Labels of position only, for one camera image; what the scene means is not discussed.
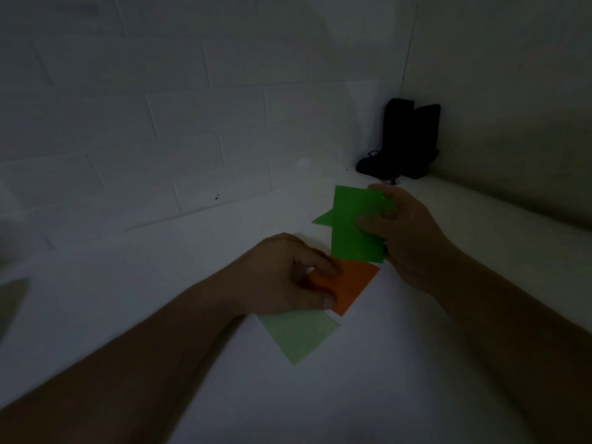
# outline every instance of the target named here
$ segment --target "person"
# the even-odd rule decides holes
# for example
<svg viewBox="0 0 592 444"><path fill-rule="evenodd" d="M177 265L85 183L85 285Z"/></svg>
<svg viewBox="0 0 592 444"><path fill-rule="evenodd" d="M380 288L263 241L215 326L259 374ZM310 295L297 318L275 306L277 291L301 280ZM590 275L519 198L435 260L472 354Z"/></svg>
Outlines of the person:
<svg viewBox="0 0 592 444"><path fill-rule="evenodd" d="M592 337L460 251L400 187L374 184L396 211L358 219L387 259L431 294L544 442L592 442ZM337 269L289 234L267 238L98 351L0 411L9 443L129 443L162 438L171 411L233 318L331 308L294 269Z"/></svg>

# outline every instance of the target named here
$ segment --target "light green paper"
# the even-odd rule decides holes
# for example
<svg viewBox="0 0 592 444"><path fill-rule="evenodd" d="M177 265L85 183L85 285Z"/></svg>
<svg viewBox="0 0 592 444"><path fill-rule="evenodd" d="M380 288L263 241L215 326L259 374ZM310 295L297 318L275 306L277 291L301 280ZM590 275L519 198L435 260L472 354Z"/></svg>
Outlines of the light green paper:
<svg viewBox="0 0 592 444"><path fill-rule="evenodd" d="M339 327L325 312L319 310L258 316L292 366L300 363Z"/></svg>
<svg viewBox="0 0 592 444"><path fill-rule="evenodd" d="M359 215L380 215L395 205L378 190L337 185L333 199L331 255L338 259L382 263L382 238L361 231L354 223Z"/></svg>
<svg viewBox="0 0 592 444"><path fill-rule="evenodd" d="M333 225L333 209L314 219L313 221L311 221L311 223L331 227Z"/></svg>

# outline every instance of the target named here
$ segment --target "footwear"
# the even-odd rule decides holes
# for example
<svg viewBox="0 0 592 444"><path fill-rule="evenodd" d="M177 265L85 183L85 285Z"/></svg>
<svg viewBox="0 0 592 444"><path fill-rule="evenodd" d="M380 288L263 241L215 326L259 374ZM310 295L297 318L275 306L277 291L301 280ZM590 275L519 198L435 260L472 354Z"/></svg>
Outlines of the footwear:
<svg viewBox="0 0 592 444"><path fill-rule="evenodd" d="M438 125L440 104L422 106L413 112L413 139L401 147L398 154L399 171L403 176L419 179L427 176L427 166L439 154Z"/></svg>
<svg viewBox="0 0 592 444"><path fill-rule="evenodd" d="M360 160L357 172L380 180L392 181L399 177L398 155L409 146L414 106L413 101L400 98L387 103L382 120L382 149L371 151L369 157Z"/></svg>

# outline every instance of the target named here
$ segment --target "sticky note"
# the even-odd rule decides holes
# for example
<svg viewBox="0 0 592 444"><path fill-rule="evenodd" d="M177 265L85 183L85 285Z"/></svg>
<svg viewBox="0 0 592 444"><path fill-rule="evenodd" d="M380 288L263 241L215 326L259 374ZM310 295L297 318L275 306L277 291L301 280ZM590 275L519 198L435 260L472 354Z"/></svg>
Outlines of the sticky note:
<svg viewBox="0 0 592 444"><path fill-rule="evenodd" d="M331 227L333 225L333 210L329 210L329 212L322 214L318 218L311 221L311 223Z"/></svg>
<svg viewBox="0 0 592 444"><path fill-rule="evenodd" d="M258 316L292 366L300 363L339 327L320 310Z"/></svg>
<svg viewBox="0 0 592 444"><path fill-rule="evenodd" d="M374 278L379 268L366 261L335 259L334 262L342 270L339 276L331 277L314 270L302 282L302 286L308 290L333 293L336 300L333 311L343 316L353 301L366 288L366 285Z"/></svg>
<svg viewBox="0 0 592 444"><path fill-rule="evenodd" d="M359 215L377 214L395 209L378 190L337 185L333 199L331 255L338 259L382 263L382 238L361 231L354 223Z"/></svg>

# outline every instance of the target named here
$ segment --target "white brick wall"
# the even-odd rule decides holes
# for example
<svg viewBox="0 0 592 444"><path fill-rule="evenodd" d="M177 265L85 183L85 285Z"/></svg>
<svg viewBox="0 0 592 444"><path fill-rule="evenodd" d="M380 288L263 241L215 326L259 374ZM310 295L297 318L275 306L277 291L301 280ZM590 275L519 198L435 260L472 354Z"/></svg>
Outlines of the white brick wall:
<svg viewBox="0 0 592 444"><path fill-rule="evenodd" d="M0 220L63 246L351 168L416 2L3 0Z"/></svg>

